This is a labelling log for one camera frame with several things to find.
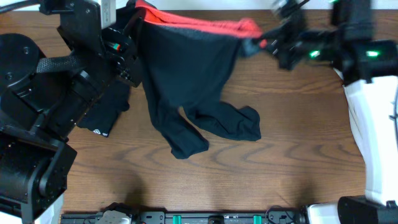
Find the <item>black pants with red waistband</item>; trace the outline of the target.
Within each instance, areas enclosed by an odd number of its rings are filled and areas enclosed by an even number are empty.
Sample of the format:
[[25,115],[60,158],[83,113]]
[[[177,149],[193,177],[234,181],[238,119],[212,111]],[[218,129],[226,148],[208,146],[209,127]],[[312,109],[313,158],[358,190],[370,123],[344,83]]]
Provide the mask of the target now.
[[208,131],[238,141],[261,138],[258,112],[221,100],[238,57],[257,53],[265,42],[253,19],[206,21],[161,11],[145,1],[139,33],[143,86],[150,120],[178,159],[208,150]]

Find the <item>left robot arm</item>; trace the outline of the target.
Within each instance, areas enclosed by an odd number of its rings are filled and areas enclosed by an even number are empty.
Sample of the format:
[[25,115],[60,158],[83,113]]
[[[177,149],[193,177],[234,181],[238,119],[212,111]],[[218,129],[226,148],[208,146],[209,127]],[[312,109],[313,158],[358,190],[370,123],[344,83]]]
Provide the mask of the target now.
[[71,52],[46,57],[22,34],[1,36],[1,211],[35,222],[67,189],[76,158],[68,135],[119,79],[139,84],[137,46],[107,28],[99,49],[61,30]]

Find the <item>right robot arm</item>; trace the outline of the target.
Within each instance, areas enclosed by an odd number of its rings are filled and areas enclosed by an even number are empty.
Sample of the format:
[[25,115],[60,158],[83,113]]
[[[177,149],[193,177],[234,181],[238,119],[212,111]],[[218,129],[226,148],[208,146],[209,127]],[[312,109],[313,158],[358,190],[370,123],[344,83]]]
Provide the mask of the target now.
[[333,30],[310,30],[303,2],[276,1],[282,25],[266,32],[280,68],[327,62],[343,82],[349,123],[365,163],[364,194],[287,212],[295,223],[397,222],[397,43],[374,38],[371,1],[332,1]]

